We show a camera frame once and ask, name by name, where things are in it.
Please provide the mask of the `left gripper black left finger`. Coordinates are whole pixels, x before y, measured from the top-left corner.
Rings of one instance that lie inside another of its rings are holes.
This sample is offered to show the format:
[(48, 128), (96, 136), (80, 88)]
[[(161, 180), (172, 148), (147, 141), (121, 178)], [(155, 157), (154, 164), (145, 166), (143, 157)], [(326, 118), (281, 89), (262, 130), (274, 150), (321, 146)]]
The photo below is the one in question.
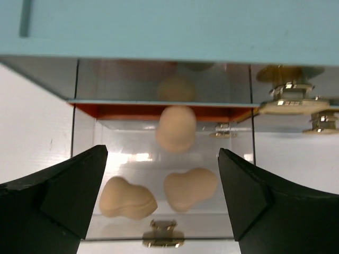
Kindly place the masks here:
[(96, 145), (1, 184), (1, 253), (76, 253), (86, 238), (108, 151)]

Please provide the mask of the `beige makeup sponge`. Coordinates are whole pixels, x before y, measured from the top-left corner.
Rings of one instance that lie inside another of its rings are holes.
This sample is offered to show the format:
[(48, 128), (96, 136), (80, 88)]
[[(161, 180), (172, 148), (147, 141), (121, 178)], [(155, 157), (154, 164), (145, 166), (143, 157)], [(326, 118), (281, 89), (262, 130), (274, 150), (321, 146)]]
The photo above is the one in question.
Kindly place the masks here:
[(171, 173), (164, 179), (164, 192), (169, 206), (186, 213), (198, 203), (212, 198), (218, 185), (215, 173), (205, 168), (185, 173)]
[(184, 153), (195, 142), (196, 127), (196, 115), (191, 108), (169, 106), (162, 111), (155, 137), (166, 151)]
[(99, 199), (99, 209), (105, 217), (141, 220), (157, 208), (157, 201), (148, 188), (131, 184), (119, 176), (107, 181)]

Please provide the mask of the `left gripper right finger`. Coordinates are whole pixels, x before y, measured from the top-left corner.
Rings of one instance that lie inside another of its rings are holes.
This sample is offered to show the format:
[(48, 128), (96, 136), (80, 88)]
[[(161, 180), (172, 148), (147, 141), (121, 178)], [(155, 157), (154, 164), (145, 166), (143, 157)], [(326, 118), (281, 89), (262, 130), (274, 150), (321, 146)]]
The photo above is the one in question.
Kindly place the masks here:
[(301, 186), (228, 149), (218, 167), (241, 253), (338, 253), (338, 195)]

